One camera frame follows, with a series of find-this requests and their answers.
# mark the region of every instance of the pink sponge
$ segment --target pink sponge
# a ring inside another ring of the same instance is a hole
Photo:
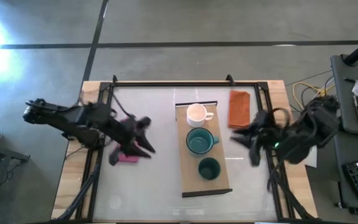
[[[139,156],[125,156],[124,154],[118,155],[119,162],[137,162],[139,160]]]

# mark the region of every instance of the black metal frame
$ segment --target black metal frame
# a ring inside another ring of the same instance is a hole
[[[111,104],[112,103],[112,91],[113,86],[111,83],[100,83],[99,94],[97,102]],[[48,223],[89,223],[92,222],[93,212],[94,212],[94,203],[96,200],[96,189],[98,188],[99,174],[101,170],[101,159],[104,151],[104,142],[106,140],[105,135],[99,139],[99,144],[95,148],[88,149],[85,160],[85,168],[83,172],[83,178],[81,182],[81,188],[78,192],[78,195],[75,197],[74,201],[66,209],[66,211],[58,217],[56,220],[50,220]],[[94,165],[94,170],[90,174],[91,161],[94,151],[98,152],[96,162]],[[88,208],[88,214],[86,218],[82,218],[82,212],[84,207],[85,195],[88,192],[89,188],[93,186],[90,197],[90,205]],[[76,211],[75,219],[68,220],[72,214]]]
[[[103,99],[102,94],[104,93],[104,90],[109,90],[109,95],[108,95],[108,101],[111,103],[111,96],[112,96],[112,91],[114,88],[117,87],[133,87],[133,86],[141,86],[141,87],[156,87],[156,86],[251,86],[254,87],[255,90],[255,96],[257,99],[257,106],[258,106],[258,110],[268,110],[271,111],[272,108],[272,102],[270,100],[270,95],[269,95],[269,87],[267,85],[267,82],[235,82],[232,77],[230,75],[228,75],[226,77],[227,81],[221,81],[221,82],[211,82],[211,81],[195,81],[195,82],[181,82],[181,81],[177,81],[177,82],[117,82],[116,78],[113,82],[102,82],[100,84],[100,88],[99,88],[99,96],[98,96],[98,101],[101,101]],[[262,97],[260,94],[260,91],[263,91],[264,93],[264,97],[267,103],[267,108],[263,107],[262,104]],[[266,152],[266,156],[267,156],[267,160],[268,160],[268,169],[269,172],[271,172],[275,166],[274,161],[273,161],[273,155],[272,152],[269,150],[265,150]],[[99,151],[97,159],[96,159],[96,163],[102,162],[101,159],[103,157],[103,150]],[[86,157],[86,164],[85,164],[85,169],[84,169],[84,175],[83,175],[83,184],[84,184],[84,180],[86,179],[86,177],[89,175],[90,169],[91,169],[91,163],[90,161],[92,160],[92,152],[88,151],[87,157]],[[280,176],[283,178],[283,180],[285,181],[285,183],[288,183],[287,180],[287,175],[285,173],[285,167],[281,167],[280,170]],[[82,209],[83,209],[83,203],[81,203],[81,205],[77,208],[77,213],[76,213],[76,220],[73,221],[77,221],[79,223],[89,223],[89,222],[93,222],[93,212],[94,212],[94,206],[95,206],[95,201],[96,201],[96,193],[97,193],[97,189],[98,189],[98,180],[99,180],[99,175],[97,175],[97,177],[94,180],[93,183],[93,187],[92,187],[92,192],[91,192],[91,197],[90,197],[90,202],[89,202],[89,210],[88,210],[88,214],[87,214],[87,218],[83,219],[81,218],[82,216]],[[273,194],[273,200],[274,200],[274,204],[275,204],[275,208],[276,208],[276,214],[277,214],[277,220],[280,221],[281,219],[284,218],[283,216],[283,210],[281,207],[281,201],[280,201],[280,196],[278,194],[278,185],[277,183],[275,183],[275,181],[272,181],[272,194]],[[290,203],[290,201],[286,198],[286,203],[287,203],[287,210],[288,210],[288,214],[289,214],[289,218],[295,218],[295,214],[294,214],[294,210],[293,210],[293,206]]]

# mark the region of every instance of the gray floor tile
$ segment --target gray floor tile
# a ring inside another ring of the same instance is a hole
[[[118,0],[100,42],[357,39],[354,0]]]
[[[70,106],[78,98],[88,49],[0,50],[0,146],[30,154],[30,162],[0,186],[0,223],[50,218],[67,140],[50,126],[26,123],[25,101]]]
[[[284,80],[330,70],[329,58],[357,46],[98,49],[91,80]],[[322,86],[330,73],[308,82]]]
[[[102,0],[0,0],[0,44],[91,43]]]

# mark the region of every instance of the orange towel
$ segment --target orange towel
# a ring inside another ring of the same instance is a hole
[[[246,91],[230,91],[229,128],[245,128],[249,125],[249,98]]]

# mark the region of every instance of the teal mug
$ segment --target teal mug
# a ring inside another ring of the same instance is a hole
[[[187,148],[195,156],[202,156],[209,152],[219,142],[219,137],[213,136],[205,128],[192,129],[186,137]]]
[[[219,177],[221,166],[214,158],[205,158],[198,164],[198,173],[206,180],[213,180]]]

